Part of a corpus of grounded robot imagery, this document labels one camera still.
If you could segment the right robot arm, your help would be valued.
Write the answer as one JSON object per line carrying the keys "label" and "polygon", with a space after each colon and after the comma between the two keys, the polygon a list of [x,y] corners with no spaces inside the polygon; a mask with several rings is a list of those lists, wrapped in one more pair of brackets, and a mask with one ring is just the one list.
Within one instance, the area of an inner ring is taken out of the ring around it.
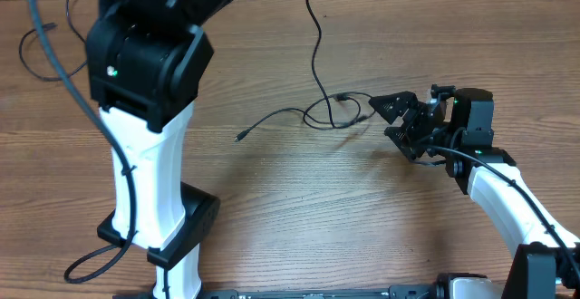
{"label": "right robot arm", "polygon": [[390,298],[554,298],[558,286],[579,291],[579,238],[543,207],[508,152],[494,146],[491,92],[432,85],[427,101],[398,92],[369,104],[408,161],[428,154],[432,165],[445,167],[492,220],[513,258],[502,287],[484,275],[447,273],[433,285],[393,286]]}

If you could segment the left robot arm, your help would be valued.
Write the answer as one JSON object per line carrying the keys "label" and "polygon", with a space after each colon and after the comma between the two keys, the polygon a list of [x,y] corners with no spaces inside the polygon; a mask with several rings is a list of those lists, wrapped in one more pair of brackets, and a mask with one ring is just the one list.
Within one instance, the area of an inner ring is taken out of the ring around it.
{"label": "left robot arm", "polygon": [[233,0],[99,0],[88,33],[90,91],[116,139],[115,209],[98,236],[139,246],[153,298],[197,298],[199,247],[219,200],[181,179],[186,129],[213,48],[203,24]]}

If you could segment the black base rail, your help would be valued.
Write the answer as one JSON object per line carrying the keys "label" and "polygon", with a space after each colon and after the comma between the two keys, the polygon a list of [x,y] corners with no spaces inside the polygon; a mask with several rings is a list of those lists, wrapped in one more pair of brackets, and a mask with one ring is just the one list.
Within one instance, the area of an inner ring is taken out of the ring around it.
{"label": "black base rail", "polygon": [[310,291],[280,291],[280,292],[239,292],[201,291],[198,299],[436,299],[436,298],[466,298],[466,299],[499,299],[503,288],[494,285],[489,280],[460,278],[451,285],[392,285],[384,289],[371,290],[310,290]]}

